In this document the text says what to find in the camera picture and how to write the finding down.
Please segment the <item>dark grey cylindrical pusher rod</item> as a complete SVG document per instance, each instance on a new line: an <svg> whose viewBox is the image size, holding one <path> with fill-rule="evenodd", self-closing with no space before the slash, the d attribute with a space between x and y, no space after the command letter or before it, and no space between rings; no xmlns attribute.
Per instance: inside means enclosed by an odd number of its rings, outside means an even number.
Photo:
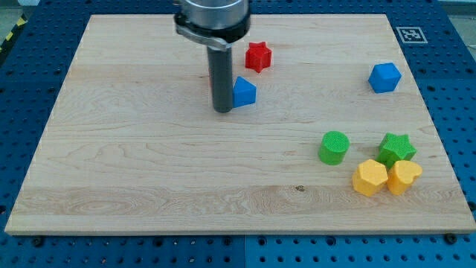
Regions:
<svg viewBox="0 0 476 268"><path fill-rule="evenodd" d="M220 51L207 47L210 88L213 108L227 113L233 109L232 51Z"/></svg>

